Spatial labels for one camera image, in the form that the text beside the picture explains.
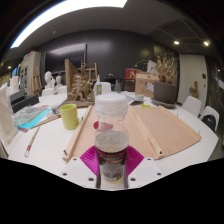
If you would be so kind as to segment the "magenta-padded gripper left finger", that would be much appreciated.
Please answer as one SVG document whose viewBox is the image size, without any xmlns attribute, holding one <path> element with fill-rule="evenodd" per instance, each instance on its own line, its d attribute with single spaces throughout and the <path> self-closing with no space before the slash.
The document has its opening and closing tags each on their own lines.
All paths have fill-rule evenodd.
<svg viewBox="0 0 224 224">
<path fill-rule="evenodd" d="M 61 176 L 84 188 L 99 188 L 99 164 L 95 147 L 90 147 L 80 157 L 72 157 Z"/>
</svg>

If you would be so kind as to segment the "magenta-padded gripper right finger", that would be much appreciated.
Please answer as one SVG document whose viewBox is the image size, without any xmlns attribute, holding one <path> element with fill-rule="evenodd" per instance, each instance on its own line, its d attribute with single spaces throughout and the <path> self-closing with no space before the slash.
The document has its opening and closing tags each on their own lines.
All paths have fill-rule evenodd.
<svg viewBox="0 0 224 224">
<path fill-rule="evenodd" d="M 163 172 L 152 157 L 144 157 L 135 148 L 129 146 L 127 151 L 124 188 L 143 187 L 163 177 Z"/>
</svg>

